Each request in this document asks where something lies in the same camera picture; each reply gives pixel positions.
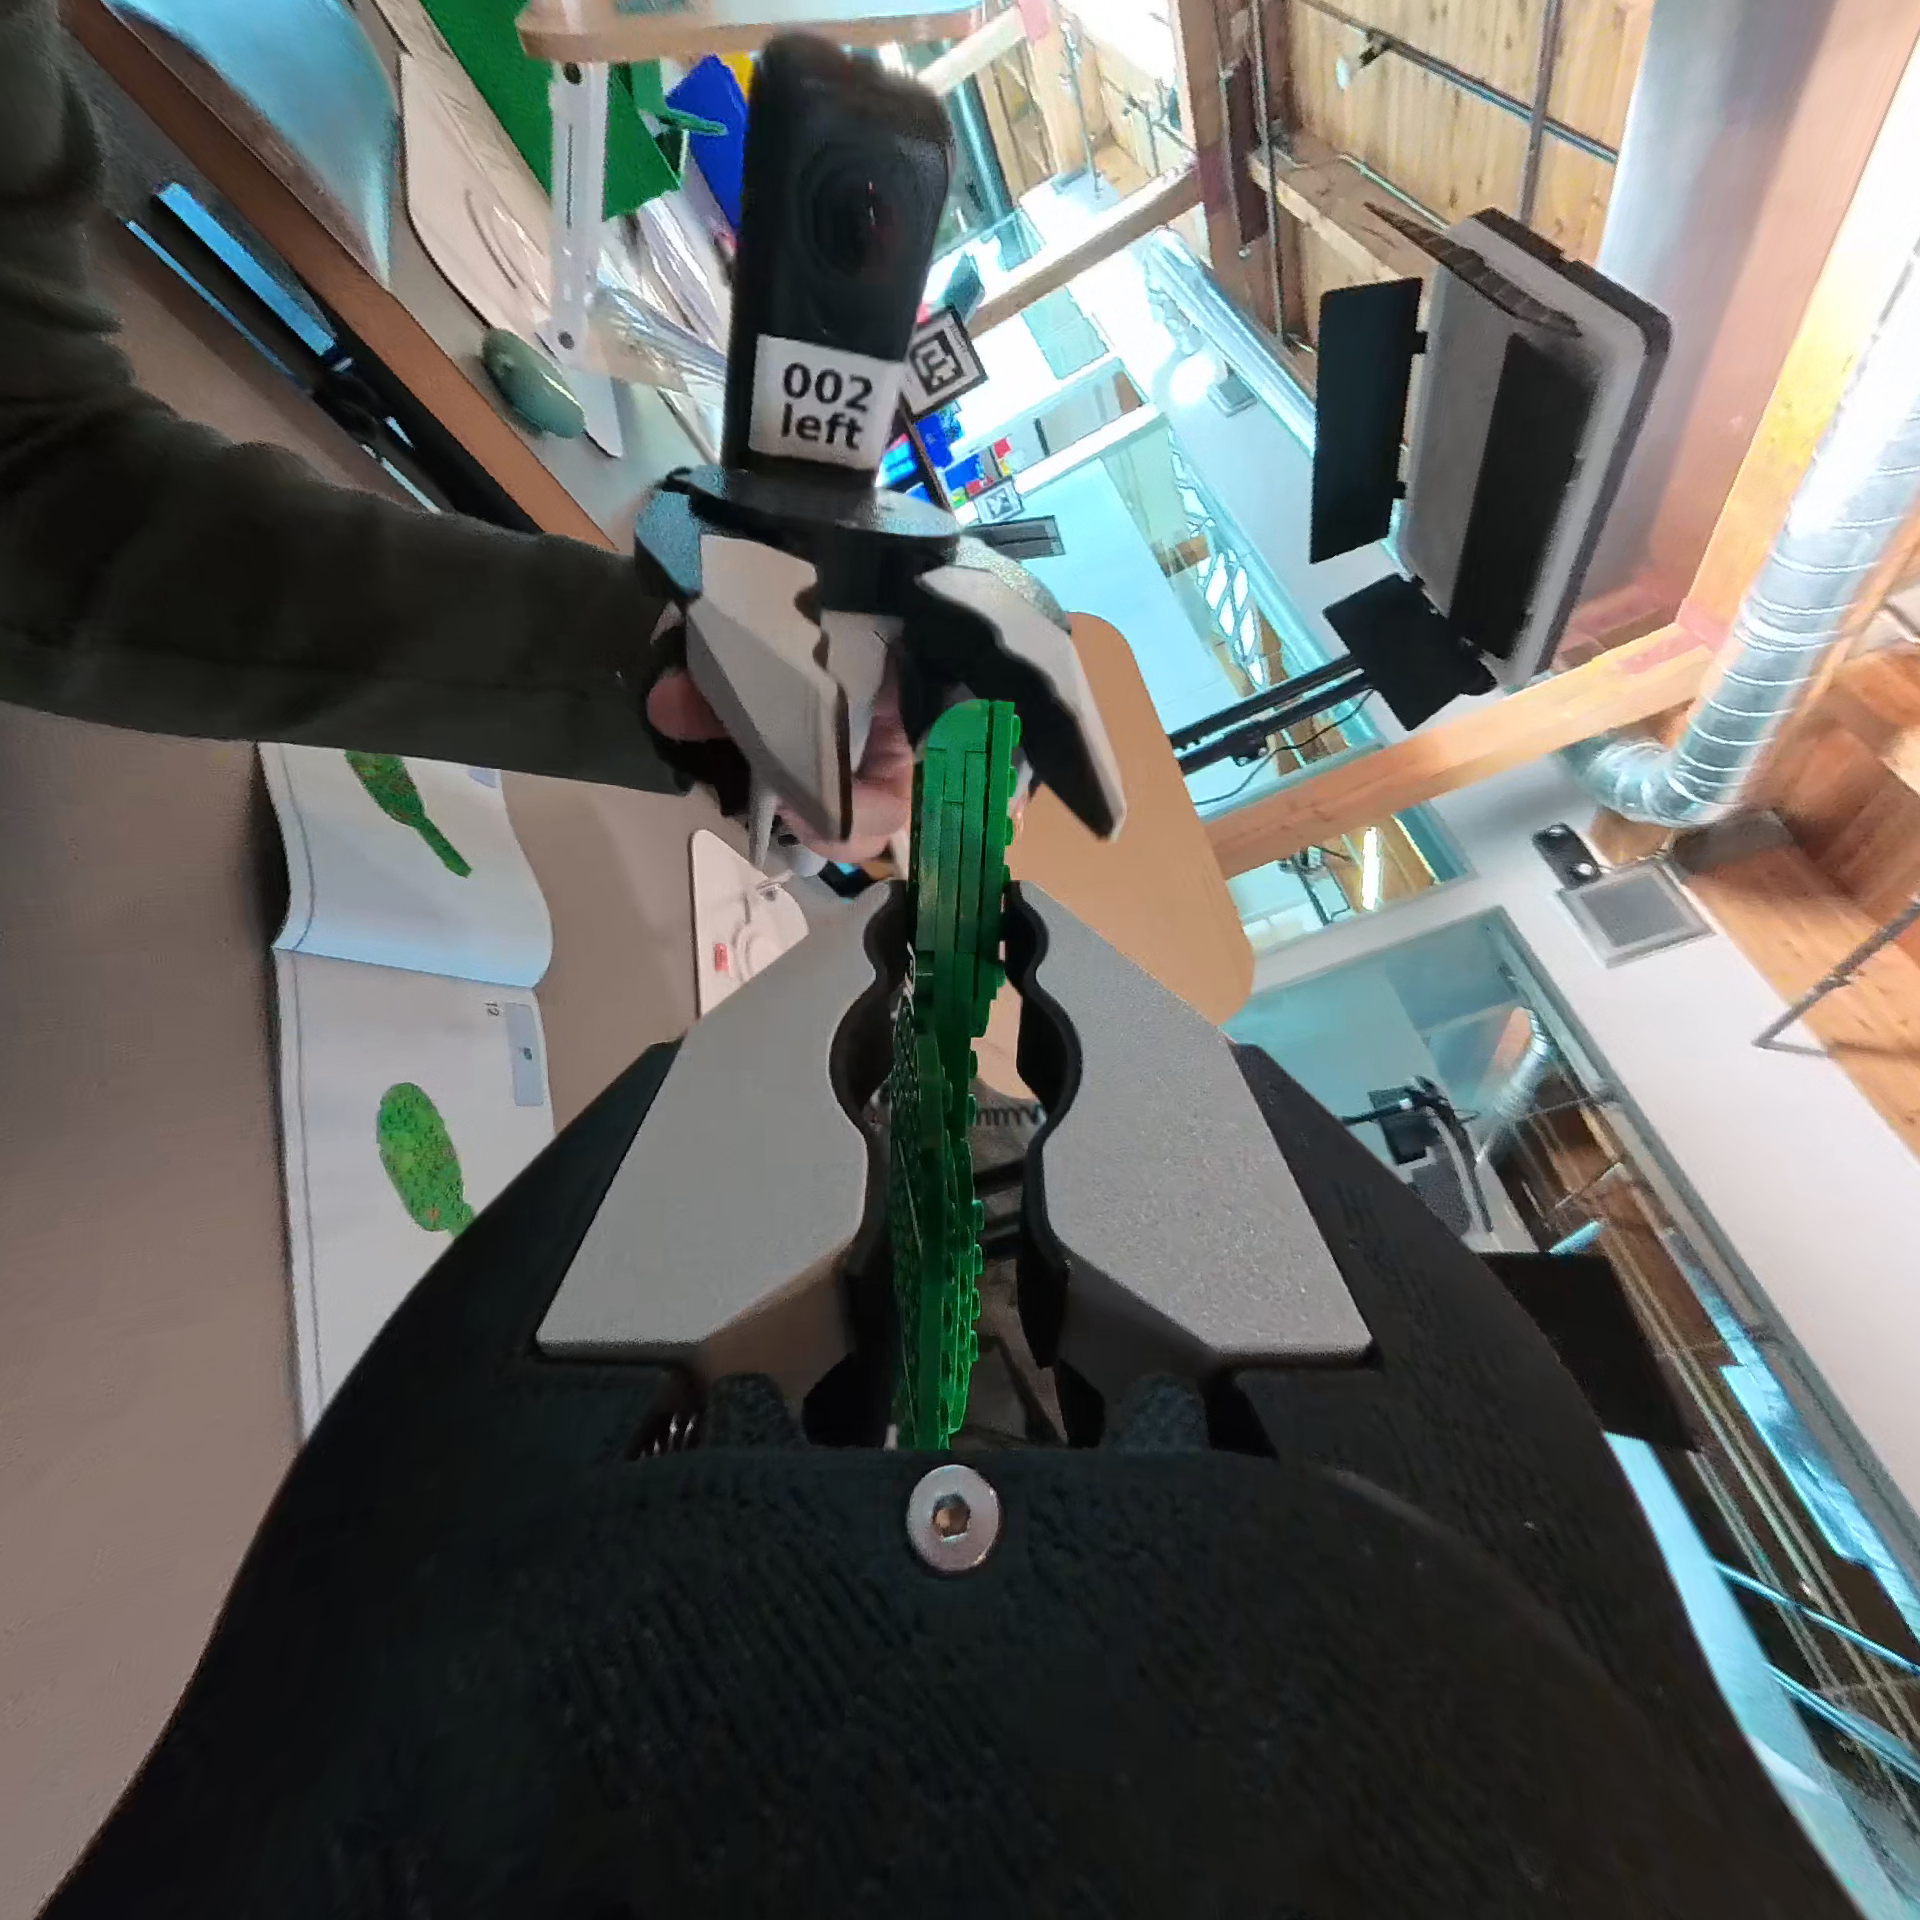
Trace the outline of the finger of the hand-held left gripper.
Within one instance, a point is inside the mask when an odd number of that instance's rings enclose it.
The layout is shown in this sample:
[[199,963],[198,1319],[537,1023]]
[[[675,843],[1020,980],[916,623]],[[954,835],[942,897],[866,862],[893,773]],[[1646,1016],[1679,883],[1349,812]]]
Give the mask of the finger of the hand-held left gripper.
[[1020,564],[933,564],[899,607],[899,710],[915,747],[958,704],[1004,704],[1031,782],[1096,839],[1122,827],[1120,759],[1067,607]]
[[853,709],[813,617],[809,560],[742,537],[697,542],[697,595],[684,614],[684,668],[750,774],[813,839],[853,827]]

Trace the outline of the grey green oval object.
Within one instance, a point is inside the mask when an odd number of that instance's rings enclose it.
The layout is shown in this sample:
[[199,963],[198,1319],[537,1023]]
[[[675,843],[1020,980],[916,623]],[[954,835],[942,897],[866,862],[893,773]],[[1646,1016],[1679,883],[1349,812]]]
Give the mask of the grey green oval object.
[[579,440],[587,431],[584,401],[541,345],[513,329],[484,329],[476,345],[480,374],[501,406],[537,435]]

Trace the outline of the white instruction booklet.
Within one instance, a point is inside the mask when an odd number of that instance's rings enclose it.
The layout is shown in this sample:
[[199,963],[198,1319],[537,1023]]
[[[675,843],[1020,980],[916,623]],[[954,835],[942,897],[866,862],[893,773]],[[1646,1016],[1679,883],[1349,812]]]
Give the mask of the white instruction booklet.
[[501,773],[260,752],[273,931],[279,1197],[297,1428],[476,1215],[552,1141],[549,906]]

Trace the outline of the large tan wooden board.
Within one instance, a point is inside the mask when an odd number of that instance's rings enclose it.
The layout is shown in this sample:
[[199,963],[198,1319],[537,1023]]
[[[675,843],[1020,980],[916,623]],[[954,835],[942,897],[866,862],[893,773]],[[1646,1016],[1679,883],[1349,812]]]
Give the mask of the large tan wooden board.
[[1129,812],[1112,839],[1096,839],[1050,789],[1031,796],[1009,839],[1009,881],[1047,891],[1137,970],[1222,1024],[1252,996],[1252,943],[1213,839],[1120,630],[1071,614],[1071,644]]

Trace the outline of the person's left hand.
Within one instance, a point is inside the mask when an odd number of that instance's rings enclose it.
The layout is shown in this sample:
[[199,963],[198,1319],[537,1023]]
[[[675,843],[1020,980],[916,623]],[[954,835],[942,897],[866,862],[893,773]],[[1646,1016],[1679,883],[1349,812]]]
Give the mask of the person's left hand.
[[[705,782],[723,796],[723,812],[745,800],[750,765],[684,668],[669,668],[649,689],[642,721],[659,731],[661,759],[688,782]],[[825,830],[809,830],[797,814],[797,800],[777,800],[777,821],[781,821],[781,830],[792,830],[804,851],[813,851],[825,857],[840,857],[840,862],[880,857],[886,851],[886,839],[906,827],[915,759],[916,754],[915,754],[915,743],[899,715],[899,668],[886,663],[880,676],[867,743],[853,765],[847,835],[827,839]]]

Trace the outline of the black square panel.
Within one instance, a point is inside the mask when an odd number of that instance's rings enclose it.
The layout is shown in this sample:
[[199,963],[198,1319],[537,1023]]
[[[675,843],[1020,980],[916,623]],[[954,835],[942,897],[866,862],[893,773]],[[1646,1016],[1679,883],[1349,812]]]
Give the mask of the black square panel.
[[1484,1265],[1548,1334],[1605,1436],[1663,1455],[1697,1447],[1688,1410],[1605,1258],[1484,1253]]

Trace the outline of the black white marker board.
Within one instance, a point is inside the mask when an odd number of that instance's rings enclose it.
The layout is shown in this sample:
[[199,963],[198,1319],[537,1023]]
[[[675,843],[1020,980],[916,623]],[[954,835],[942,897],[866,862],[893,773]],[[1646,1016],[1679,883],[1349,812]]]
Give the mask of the black white marker board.
[[906,423],[938,417],[988,385],[965,317],[954,304],[926,311],[905,355],[899,406]]

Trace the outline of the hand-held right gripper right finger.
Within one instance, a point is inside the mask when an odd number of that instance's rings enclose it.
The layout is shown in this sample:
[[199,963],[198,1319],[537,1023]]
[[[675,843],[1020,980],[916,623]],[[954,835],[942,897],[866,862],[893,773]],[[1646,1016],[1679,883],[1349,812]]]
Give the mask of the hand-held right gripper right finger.
[[1067,1436],[1137,1379],[1357,1372],[1376,1334],[1234,1043],[1035,883],[999,897],[1020,1162],[1018,1305]]

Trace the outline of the person's left forearm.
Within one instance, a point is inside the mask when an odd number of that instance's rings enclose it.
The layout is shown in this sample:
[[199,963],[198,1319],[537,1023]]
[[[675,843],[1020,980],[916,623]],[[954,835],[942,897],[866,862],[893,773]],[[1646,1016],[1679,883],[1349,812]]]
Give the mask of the person's left forearm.
[[661,598],[595,546],[328,484],[139,387],[87,273],[101,154],[52,4],[0,27],[0,699],[150,737],[291,743],[688,789],[723,752]]

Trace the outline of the white plastic strip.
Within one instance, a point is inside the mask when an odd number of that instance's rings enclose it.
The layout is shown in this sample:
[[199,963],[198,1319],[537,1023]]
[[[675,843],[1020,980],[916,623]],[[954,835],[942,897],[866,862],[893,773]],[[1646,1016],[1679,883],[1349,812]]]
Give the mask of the white plastic strip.
[[584,411],[584,435],[624,455],[611,377],[587,355],[587,311],[605,255],[606,68],[549,68],[549,322],[546,347]]

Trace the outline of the silver air duct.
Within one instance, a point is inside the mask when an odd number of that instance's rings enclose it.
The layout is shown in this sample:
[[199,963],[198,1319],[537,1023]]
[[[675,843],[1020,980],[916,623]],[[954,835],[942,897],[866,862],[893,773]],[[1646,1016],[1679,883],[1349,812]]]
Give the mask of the silver air duct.
[[1618,821],[1704,830],[1743,812],[1767,752],[1851,635],[1868,574],[1920,498],[1920,285],[1900,279],[1812,473],[1725,640],[1725,668],[1676,747],[1584,737],[1560,752]]

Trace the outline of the white wall vent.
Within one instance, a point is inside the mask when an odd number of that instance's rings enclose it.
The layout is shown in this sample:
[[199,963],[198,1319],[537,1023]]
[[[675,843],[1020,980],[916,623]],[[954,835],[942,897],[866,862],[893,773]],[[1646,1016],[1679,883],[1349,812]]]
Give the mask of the white wall vent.
[[1602,968],[1632,968],[1714,940],[1714,922],[1660,857],[1605,868],[1554,897]]

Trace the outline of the green brick leaf build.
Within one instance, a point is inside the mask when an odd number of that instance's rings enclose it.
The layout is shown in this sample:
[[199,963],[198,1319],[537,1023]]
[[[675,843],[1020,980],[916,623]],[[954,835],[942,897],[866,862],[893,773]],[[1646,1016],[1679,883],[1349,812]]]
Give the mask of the green brick leaf build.
[[906,835],[906,989],[886,1065],[893,1422],[945,1447],[975,1367],[980,1204],[970,1184],[975,1043],[999,992],[999,892],[1020,721],[945,709],[923,737]]

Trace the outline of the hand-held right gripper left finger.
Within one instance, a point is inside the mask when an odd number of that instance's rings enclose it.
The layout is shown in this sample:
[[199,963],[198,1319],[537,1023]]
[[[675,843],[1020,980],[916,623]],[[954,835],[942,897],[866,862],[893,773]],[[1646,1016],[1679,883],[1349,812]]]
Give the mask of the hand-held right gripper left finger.
[[874,1436],[899,989],[905,891],[874,883],[684,1034],[541,1319],[541,1356],[659,1372],[633,1444],[692,1444],[730,1377]]

